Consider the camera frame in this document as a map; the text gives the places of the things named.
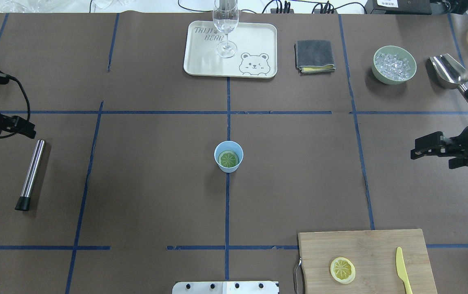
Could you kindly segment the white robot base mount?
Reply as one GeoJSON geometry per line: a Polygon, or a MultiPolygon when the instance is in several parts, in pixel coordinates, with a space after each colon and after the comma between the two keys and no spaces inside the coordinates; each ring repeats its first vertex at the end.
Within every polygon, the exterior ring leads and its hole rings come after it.
{"type": "Polygon", "coordinates": [[[275,281],[185,281],[177,282],[173,294],[279,294],[275,281]]]}

